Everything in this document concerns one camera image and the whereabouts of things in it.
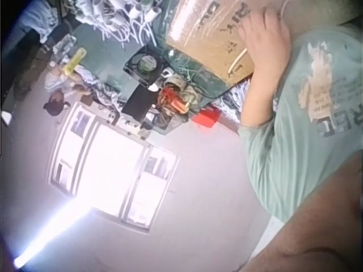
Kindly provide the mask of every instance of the table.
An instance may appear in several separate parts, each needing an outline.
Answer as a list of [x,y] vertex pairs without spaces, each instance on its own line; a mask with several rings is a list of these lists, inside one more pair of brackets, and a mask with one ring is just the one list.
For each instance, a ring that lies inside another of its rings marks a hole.
[[[172,11],[178,3],[179,0],[163,1],[163,12],[153,23],[158,47],[149,46],[161,54],[177,73],[189,78],[190,83],[202,90],[204,97],[199,107],[203,108],[231,86],[206,71],[201,64],[166,45],[164,38],[172,21]],[[81,64],[102,81],[119,90],[120,100],[126,101],[138,82],[125,73],[123,67],[130,57],[141,48],[141,45],[131,40],[123,49],[121,44],[114,39],[104,42],[100,31],[93,30],[92,26],[87,24],[79,26],[73,35],[77,38],[77,45],[87,50],[87,55]]]

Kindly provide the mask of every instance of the computer fan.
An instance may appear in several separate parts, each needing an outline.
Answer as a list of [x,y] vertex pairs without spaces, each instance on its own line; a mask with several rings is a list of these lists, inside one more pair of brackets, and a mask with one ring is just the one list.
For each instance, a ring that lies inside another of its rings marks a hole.
[[149,88],[166,67],[168,67],[167,61],[145,46],[125,64],[124,71],[145,88]]

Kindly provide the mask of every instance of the white wall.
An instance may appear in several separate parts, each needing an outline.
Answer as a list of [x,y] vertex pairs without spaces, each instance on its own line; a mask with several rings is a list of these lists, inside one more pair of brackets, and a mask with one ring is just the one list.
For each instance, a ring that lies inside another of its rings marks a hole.
[[[15,255],[67,202],[45,180],[57,132],[42,109],[47,99],[36,84],[1,139],[0,224]],[[219,124],[188,123],[150,142],[181,157],[151,232],[90,215],[34,258],[32,271],[230,272],[248,260],[269,216],[248,182],[239,137]]]

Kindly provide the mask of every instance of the person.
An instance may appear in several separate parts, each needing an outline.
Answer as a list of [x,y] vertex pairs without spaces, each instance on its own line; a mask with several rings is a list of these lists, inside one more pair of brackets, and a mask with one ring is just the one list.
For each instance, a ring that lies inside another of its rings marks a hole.
[[241,272],[362,271],[362,159],[326,178]]
[[57,65],[54,61],[49,63],[50,69],[45,75],[44,87],[50,92],[49,100],[43,105],[51,116],[58,116],[64,109],[70,108],[71,104],[65,99],[72,94],[89,95],[90,91],[82,84],[82,77],[73,72],[65,76],[62,72],[64,65]]
[[363,148],[362,33],[324,27],[292,45],[283,19],[263,8],[242,19],[239,34],[255,64],[239,128],[247,169],[261,204],[287,222]]

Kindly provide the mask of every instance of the window pane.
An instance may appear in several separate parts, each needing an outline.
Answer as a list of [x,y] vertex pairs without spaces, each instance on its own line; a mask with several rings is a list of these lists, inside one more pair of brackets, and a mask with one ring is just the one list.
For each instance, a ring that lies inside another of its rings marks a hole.
[[83,139],[83,134],[85,133],[90,119],[91,117],[89,115],[85,114],[83,111],[79,111],[70,130]]
[[166,185],[166,180],[144,172],[133,197],[127,221],[149,228],[163,197]]
[[159,148],[153,148],[147,160],[145,172],[168,180],[174,170],[176,156]]
[[85,159],[77,197],[118,216],[142,150],[143,145],[101,125]]
[[56,181],[66,190],[72,186],[73,170],[64,163],[58,163],[56,168]]
[[94,115],[80,108],[72,117],[70,125],[62,139],[58,159],[75,167],[85,137],[93,121]]

